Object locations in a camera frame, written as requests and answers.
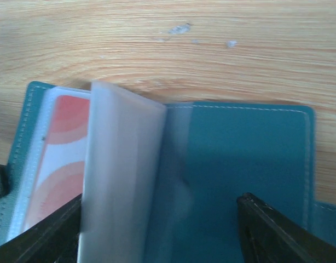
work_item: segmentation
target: wood grain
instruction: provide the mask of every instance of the wood grain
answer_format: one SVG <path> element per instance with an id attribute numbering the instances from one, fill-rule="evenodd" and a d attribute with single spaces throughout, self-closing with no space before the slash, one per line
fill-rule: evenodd
<path id="1" fill-rule="evenodd" d="M 336 203 L 336 0 L 0 0 L 0 163 L 28 82 L 92 79 L 162 101 L 314 107 L 316 195 Z"/>

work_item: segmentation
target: teal leather cover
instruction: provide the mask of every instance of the teal leather cover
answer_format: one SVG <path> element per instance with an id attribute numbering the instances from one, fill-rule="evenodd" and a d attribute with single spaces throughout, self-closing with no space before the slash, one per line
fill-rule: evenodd
<path id="1" fill-rule="evenodd" d="M 6 241 L 44 92 L 32 82 L 11 148 Z M 336 245 L 336 206 L 314 200 L 315 116 L 306 106 L 169 104 L 144 262 L 243 262 L 236 198 L 252 192 Z"/>
<path id="2" fill-rule="evenodd" d="M 27 87 L 20 121 L 7 163 L 10 193 L 0 199 L 0 245 L 4 244 L 7 239 L 11 217 L 19 193 L 22 171 L 25 166 L 43 96 L 45 91 L 52 87 L 54 85 L 42 82 L 31 82 Z"/>

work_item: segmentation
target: card holder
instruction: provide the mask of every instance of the card holder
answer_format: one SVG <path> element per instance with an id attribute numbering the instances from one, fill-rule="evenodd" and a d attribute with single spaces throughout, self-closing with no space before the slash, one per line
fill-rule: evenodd
<path id="1" fill-rule="evenodd" d="M 0 245 L 7 241 L 12 230 L 12 217 L 20 205 L 21 175 L 43 97 L 53 87 L 32 82 L 27 88 L 7 165 L 11 193 L 0 199 Z M 157 259 L 206 262 L 202 260 L 202 252 L 219 253 L 225 248 L 227 254 L 221 253 L 224 259 L 242 262 L 234 200 L 242 191 L 252 191 L 303 228 L 336 246 L 336 206 L 314 199 L 312 109 L 221 102 L 186 102 L 167 107 L 145 262 Z M 262 160 L 268 160 L 268 168 L 261 165 Z M 214 182 L 208 181 L 212 175 Z M 227 194 L 222 185 L 229 186 Z M 211 213 L 203 206 L 206 201 L 212 201 L 216 210 L 223 207 L 225 214 L 217 215 L 220 219 L 229 218 L 229 224 L 210 221 Z M 208 244 L 201 239 L 203 231 L 193 231 L 198 228 L 215 234 L 209 237 Z M 225 233 L 228 239 L 220 242 L 219 233 Z"/>

